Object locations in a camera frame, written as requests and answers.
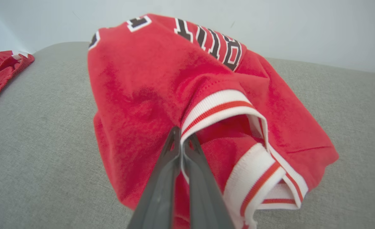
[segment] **red cloth with white trim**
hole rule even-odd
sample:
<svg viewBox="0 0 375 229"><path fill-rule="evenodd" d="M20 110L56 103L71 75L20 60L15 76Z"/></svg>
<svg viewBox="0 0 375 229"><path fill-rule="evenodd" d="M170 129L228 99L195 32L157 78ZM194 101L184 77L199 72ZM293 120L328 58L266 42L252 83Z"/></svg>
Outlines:
<svg viewBox="0 0 375 229"><path fill-rule="evenodd" d="M102 161L135 209L167 134L196 133L236 228L256 209L298 209L338 154L272 66L240 42L148 14L102 28L88 66ZM176 228L189 227L189 187L176 180Z"/></svg>
<svg viewBox="0 0 375 229"><path fill-rule="evenodd" d="M9 80L28 67L35 58L26 52L0 52L0 92Z"/></svg>

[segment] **gray fabric surface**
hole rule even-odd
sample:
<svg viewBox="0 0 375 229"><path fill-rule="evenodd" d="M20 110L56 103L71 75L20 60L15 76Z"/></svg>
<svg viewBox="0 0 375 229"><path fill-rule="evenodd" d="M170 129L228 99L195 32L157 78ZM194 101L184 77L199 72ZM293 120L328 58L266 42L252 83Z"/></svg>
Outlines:
<svg viewBox="0 0 375 229"><path fill-rule="evenodd" d="M0 228L125 228L93 129L87 42L52 45L0 94ZM255 214L260 229L375 228L375 74L268 59L340 159L300 210Z"/></svg>

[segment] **red garment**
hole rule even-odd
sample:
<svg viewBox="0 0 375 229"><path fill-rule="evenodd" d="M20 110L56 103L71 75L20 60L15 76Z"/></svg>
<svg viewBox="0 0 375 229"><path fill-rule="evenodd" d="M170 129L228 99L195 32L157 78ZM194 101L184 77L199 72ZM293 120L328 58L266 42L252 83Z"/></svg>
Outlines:
<svg viewBox="0 0 375 229"><path fill-rule="evenodd" d="M338 158L272 66L219 32L148 14L99 29L88 65L102 160L118 199L131 209L173 126L181 127L181 143L196 132L240 229L256 227L256 209L301 207ZM182 176L175 199L176 228L188 228Z"/></svg>
<svg viewBox="0 0 375 229"><path fill-rule="evenodd" d="M13 51L0 52L0 91L10 79L28 67L34 57L27 53L13 53Z"/></svg>

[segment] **striped trim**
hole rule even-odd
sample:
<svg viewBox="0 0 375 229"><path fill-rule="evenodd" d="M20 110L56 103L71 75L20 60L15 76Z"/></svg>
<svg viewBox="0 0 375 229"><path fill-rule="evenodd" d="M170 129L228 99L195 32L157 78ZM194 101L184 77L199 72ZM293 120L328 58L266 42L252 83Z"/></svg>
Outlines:
<svg viewBox="0 0 375 229"><path fill-rule="evenodd" d="M260 114L238 90L221 90L201 100L186 116L181 128L181 144L193 133L236 115L247 115L257 143L237 162L231 172L223 198L236 228L256 228L256 209L298 209L308 186L268 142L268 126ZM182 173L187 182L189 178Z"/></svg>

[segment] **gray couch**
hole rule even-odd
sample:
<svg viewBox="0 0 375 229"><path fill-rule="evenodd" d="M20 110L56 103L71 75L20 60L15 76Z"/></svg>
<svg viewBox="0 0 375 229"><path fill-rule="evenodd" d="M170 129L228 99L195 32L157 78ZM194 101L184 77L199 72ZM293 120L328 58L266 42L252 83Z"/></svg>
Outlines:
<svg viewBox="0 0 375 229"><path fill-rule="evenodd" d="M87 42L52 45L0 93L0 228L126 228L93 129ZM268 59L340 159L300 210L257 211L260 229L375 229L375 74Z"/></svg>

